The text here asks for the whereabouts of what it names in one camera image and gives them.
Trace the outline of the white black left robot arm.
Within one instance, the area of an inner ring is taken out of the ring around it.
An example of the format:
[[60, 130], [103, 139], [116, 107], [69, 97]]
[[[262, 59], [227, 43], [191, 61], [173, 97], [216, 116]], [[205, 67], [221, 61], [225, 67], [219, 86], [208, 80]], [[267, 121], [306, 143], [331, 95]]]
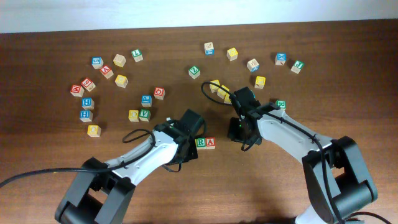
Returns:
[[128, 153], [85, 161], [55, 211], [59, 223], [122, 223], [136, 186], [164, 165], [197, 158], [194, 138], [205, 120], [186, 110], [179, 120], [158, 124]]

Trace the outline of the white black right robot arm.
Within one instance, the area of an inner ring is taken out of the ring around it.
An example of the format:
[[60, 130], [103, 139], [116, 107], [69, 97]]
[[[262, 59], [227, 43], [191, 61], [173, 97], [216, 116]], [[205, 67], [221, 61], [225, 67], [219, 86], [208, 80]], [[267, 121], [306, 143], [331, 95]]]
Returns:
[[310, 206], [293, 223], [344, 223], [378, 198], [357, 143], [348, 136], [333, 139], [296, 122], [274, 103], [260, 104], [244, 87], [230, 96], [237, 117], [228, 137], [242, 151], [263, 140], [273, 142], [303, 166]]

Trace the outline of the green R letter block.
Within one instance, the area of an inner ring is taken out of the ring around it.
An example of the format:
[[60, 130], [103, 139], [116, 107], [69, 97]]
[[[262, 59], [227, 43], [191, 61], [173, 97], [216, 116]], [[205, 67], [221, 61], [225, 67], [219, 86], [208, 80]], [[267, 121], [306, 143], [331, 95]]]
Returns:
[[205, 138], [196, 138], [195, 145], [198, 150], [206, 149], [206, 139]]

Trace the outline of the red A letter block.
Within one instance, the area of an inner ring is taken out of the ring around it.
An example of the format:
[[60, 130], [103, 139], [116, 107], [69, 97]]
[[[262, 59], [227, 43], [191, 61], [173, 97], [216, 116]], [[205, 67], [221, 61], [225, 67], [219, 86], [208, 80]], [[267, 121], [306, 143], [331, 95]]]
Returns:
[[215, 138], [205, 138], [206, 149], [214, 149], [216, 147]]

